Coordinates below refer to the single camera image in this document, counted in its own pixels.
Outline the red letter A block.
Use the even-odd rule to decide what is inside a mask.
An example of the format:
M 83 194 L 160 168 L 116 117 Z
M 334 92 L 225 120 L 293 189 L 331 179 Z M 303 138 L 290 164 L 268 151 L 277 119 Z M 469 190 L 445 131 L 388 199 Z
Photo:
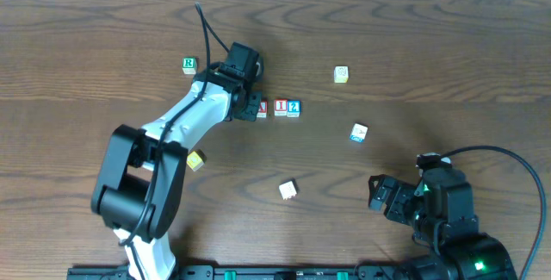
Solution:
M 266 101 L 261 101 L 257 112 L 257 118 L 266 118 L 267 114 L 268 114 L 268 103 Z

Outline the red letter I block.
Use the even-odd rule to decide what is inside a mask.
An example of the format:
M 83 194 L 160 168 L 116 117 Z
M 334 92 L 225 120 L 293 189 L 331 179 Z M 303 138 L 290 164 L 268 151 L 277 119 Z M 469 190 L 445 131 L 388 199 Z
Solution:
M 286 116 L 288 114 L 288 101 L 286 99 L 277 99 L 274 101 L 274 115 Z

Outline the blue number 2 block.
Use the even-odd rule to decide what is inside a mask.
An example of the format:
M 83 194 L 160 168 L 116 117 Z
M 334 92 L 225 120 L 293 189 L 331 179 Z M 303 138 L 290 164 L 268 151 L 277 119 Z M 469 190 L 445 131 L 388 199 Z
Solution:
M 300 101 L 288 100 L 287 117 L 299 117 L 301 112 Z

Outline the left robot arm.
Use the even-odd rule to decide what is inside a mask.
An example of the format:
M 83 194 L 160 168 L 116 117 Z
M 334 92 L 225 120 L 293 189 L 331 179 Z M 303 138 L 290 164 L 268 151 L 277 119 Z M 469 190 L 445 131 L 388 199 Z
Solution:
M 189 150 L 227 119 L 255 121 L 263 74 L 259 53 L 232 43 L 189 92 L 156 121 L 119 126 L 110 136 L 90 207 L 124 247 L 133 279 L 169 279 L 176 268 L 168 230 L 180 205 Z

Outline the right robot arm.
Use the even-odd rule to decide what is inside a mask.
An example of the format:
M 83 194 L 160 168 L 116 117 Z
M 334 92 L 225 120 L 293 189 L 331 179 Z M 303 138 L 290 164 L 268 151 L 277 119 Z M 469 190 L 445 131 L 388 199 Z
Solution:
M 387 175 L 368 181 L 368 207 L 413 229 L 430 248 L 426 256 L 394 268 L 394 279 L 516 279 L 501 242 L 480 231 L 474 194 L 463 172 L 451 167 L 424 171 L 416 186 Z

